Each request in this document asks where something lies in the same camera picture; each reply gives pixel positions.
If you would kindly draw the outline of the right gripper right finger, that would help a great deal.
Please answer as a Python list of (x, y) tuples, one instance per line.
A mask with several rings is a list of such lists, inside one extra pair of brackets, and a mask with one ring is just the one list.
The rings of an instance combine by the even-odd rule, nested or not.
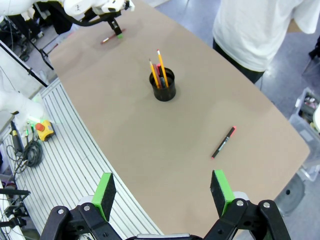
[(212, 171), (210, 191), (218, 220), (203, 240), (233, 240), (239, 230), (249, 231), (253, 240), (291, 240), (273, 200), (262, 200), (256, 205), (236, 198), (221, 169)]

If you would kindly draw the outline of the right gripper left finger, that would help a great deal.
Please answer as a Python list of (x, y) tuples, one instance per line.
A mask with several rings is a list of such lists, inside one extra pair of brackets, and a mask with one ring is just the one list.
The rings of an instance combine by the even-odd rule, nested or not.
[(109, 223), (116, 186), (112, 173), (103, 173), (91, 200), (70, 210), (58, 205), (51, 209), (41, 240), (79, 240), (90, 234), (95, 240), (118, 240)]

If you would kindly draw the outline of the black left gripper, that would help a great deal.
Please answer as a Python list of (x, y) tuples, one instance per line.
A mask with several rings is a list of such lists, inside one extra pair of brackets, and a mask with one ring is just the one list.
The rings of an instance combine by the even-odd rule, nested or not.
[(110, 27), (113, 29), (113, 31), (115, 33), (115, 36), (118, 39), (121, 39), (123, 37), (123, 32), (122, 32), (121, 28), (119, 27), (118, 22), (116, 21), (116, 19), (115, 18), (109, 18), (107, 20), (107, 22), (110, 25)]

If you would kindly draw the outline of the black marker with red caps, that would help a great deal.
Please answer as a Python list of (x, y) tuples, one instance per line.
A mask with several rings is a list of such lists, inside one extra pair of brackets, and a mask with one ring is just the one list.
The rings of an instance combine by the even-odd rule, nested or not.
[(215, 159), (217, 157), (217, 155), (219, 154), (219, 152), (222, 150), (222, 148), (224, 147), (224, 145), (228, 142), (228, 140), (233, 136), (233, 134), (235, 133), (237, 127), (233, 126), (229, 132), (226, 134), (226, 136), (224, 137), (224, 139), (222, 140), (222, 142), (219, 144), (219, 146), (216, 148), (216, 150), (213, 152), (213, 154), (211, 155), (212, 159)]

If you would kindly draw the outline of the yellow pencil with eraser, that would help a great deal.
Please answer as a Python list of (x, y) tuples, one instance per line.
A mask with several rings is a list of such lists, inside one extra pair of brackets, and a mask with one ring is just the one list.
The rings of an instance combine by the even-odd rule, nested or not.
[(162, 70), (162, 75), (163, 75), (163, 78), (164, 78), (165, 86), (166, 86), (166, 88), (168, 88), (169, 87), (169, 83), (168, 83), (168, 79), (167, 79), (167, 74), (166, 74), (164, 62), (163, 62), (163, 59), (162, 59), (162, 55), (161, 55), (161, 52), (160, 52), (159, 49), (157, 49), (157, 54), (158, 54), (158, 59), (159, 59), (160, 67), (161, 67), (161, 70)]
[(160, 85), (159, 85), (159, 81), (158, 81), (158, 75), (156, 73), (156, 70), (155, 70), (155, 67), (154, 67), (153, 63), (151, 62), (151, 59), (149, 59), (149, 64), (150, 64), (150, 69), (151, 69), (151, 72), (152, 72), (152, 76), (153, 76), (156, 88), (160, 89)]

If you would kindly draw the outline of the black cylindrical pen holder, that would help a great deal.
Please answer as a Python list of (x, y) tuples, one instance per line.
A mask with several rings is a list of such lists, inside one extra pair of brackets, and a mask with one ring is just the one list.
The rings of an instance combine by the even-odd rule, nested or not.
[(176, 87), (175, 87), (175, 75), (174, 72), (165, 67), (165, 72), (167, 76), (168, 81), (168, 87), (165, 88), (157, 88), (155, 79), (153, 77), (153, 74), (151, 73), (149, 76), (149, 83), (152, 86), (153, 94), (155, 98), (161, 102), (168, 102), (172, 100), (176, 95)]

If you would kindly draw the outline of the slotted aluminium base platform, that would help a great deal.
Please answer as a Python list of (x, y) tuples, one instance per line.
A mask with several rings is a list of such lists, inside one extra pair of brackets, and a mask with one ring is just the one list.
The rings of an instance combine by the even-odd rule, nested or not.
[(53, 120), (55, 135), (40, 143), (40, 164), (27, 167), (15, 178), (19, 189), (30, 191), (23, 202), (38, 233), (53, 207), (73, 209), (82, 197), (94, 194), (103, 173), (113, 173), (116, 195), (110, 224), (120, 237), (163, 234), (105, 157), (60, 80), (44, 88), (39, 97)]

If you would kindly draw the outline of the grey round table foot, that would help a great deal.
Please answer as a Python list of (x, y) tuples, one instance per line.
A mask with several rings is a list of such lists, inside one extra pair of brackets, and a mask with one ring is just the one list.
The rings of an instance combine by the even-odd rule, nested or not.
[(288, 184), (274, 199), (280, 214), (289, 216), (301, 203), (305, 196), (306, 186), (302, 178), (295, 173)]

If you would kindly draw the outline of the yellow emergency stop box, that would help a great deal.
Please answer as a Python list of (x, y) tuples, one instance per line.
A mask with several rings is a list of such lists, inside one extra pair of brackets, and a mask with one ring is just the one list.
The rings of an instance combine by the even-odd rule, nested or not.
[(35, 125), (35, 129), (37, 131), (39, 139), (43, 142), (47, 141), (55, 134), (55, 130), (49, 120), (38, 122)]

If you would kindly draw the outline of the black clamp stand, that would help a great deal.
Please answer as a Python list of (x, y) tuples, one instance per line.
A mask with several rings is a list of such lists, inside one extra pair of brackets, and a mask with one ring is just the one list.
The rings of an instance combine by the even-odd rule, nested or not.
[(29, 214), (26, 210), (23, 212), (22, 207), (24, 207), (25, 198), (30, 193), (28, 190), (0, 188), (0, 195), (4, 196), (4, 198), (0, 197), (3, 204), (4, 201), (8, 201), (8, 206), (5, 207), (3, 213), (0, 213), (0, 228), (13, 229), (27, 225), (24, 217), (27, 217)]

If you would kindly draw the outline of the black stand rod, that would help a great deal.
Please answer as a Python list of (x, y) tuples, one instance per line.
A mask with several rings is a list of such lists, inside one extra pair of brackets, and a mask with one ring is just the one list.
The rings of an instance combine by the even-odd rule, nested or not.
[(10, 50), (1, 40), (0, 40), (0, 48), (2, 48), (24, 70), (26, 70), (28, 75), (36, 79), (45, 88), (48, 87), (48, 85), (33, 71), (33, 69), (31, 67), (28, 67), (20, 58), (18, 58), (18, 56), (12, 50)]

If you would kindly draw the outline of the black hand tool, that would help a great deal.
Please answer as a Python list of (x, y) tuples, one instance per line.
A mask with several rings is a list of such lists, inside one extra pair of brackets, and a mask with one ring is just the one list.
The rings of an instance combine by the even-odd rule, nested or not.
[(16, 155), (17, 154), (21, 155), (24, 151), (22, 140), (20, 138), (16, 125), (13, 121), (10, 122), (10, 126), (11, 126), (11, 136), (13, 141), (14, 152)]

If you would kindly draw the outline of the clear plastic storage bin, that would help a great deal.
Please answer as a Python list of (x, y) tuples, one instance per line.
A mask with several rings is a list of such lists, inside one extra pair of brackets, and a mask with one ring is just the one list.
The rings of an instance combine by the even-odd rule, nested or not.
[(296, 100), (289, 122), (309, 148), (299, 174), (301, 178), (313, 182), (320, 173), (320, 96), (305, 88)]

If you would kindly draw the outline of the person in white shirt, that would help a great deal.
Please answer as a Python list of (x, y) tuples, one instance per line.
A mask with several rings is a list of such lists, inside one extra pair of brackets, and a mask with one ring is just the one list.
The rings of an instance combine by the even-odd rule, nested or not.
[(255, 84), (289, 33), (313, 34), (320, 0), (221, 0), (212, 47)]

